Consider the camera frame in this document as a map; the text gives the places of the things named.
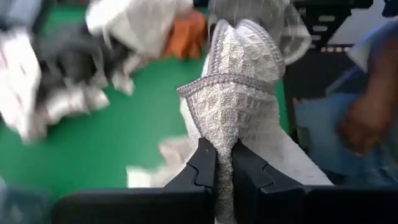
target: blue jeans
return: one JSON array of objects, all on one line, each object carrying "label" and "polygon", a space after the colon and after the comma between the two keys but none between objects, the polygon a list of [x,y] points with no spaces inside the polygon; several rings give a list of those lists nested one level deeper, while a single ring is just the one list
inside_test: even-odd
[{"label": "blue jeans", "polygon": [[355,156],[336,132],[357,94],[332,94],[295,106],[298,129],[307,135],[308,155],[322,169],[344,176],[344,185],[398,186],[398,122],[387,139],[367,156]]}]

